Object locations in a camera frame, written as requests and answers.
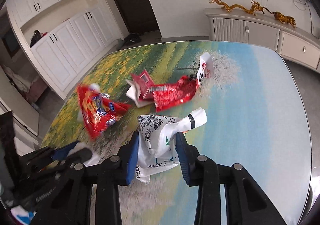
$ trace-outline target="table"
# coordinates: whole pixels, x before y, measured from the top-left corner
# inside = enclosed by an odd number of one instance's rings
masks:
[[[268,48],[232,42],[191,41],[141,46],[103,58],[84,78],[97,83],[114,101],[127,101],[129,73],[146,69],[155,83],[176,82],[204,52],[214,61],[214,78],[200,94],[161,115],[185,117],[203,107],[208,121],[186,134],[188,143],[218,164],[241,163],[261,186],[287,224],[303,212],[311,176],[311,140],[304,106],[295,82],[279,54]],[[77,122],[73,93],[53,121],[42,146],[87,142],[104,158],[117,153],[138,126],[137,116],[154,106],[133,106],[96,142],[88,141]],[[226,223],[223,196],[222,224]],[[149,185],[134,180],[120,187],[123,224],[193,224],[197,188],[189,188],[175,167],[153,175]]]

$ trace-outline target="white wrapper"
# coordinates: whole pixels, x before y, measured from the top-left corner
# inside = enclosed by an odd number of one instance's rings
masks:
[[[207,122],[203,108],[198,108],[187,117],[142,115],[139,122],[139,150],[136,177],[149,183],[150,175],[166,171],[179,164],[175,149],[175,134],[202,126]]]

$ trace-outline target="white plastic bag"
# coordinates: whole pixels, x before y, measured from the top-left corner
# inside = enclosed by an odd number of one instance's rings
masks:
[[[213,76],[213,61],[209,53],[205,52],[200,56],[200,66],[197,73],[198,84],[200,85],[202,78],[210,78]]]
[[[207,122],[203,108],[187,117],[142,115],[139,122],[139,149],[136,177],[149,183],[150,175],[169,170],[179,164],[175,149],[175,134],[202,126]]]

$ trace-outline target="red chip bag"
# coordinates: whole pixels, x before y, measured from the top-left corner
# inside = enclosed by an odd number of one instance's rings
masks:
[[[174,84],[160,84],[149,88],[149,92],[153,93],[157,112],[191,100],[196,90],[197,80],[190,80],[188,76],[182,76]]]
[[[92,141],[100,132],[119,121],[130,108],[129,104],[115,103],[86,85],[79,85],[77,93],[84,125]]]

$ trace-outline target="black bag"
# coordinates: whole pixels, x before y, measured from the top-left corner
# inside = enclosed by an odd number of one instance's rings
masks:
[[[43,34],[41,34],[38,30],[35,30],[33,33],[33,37],[31,38],[30,48],[36,44],[38,40],[42,38]]]

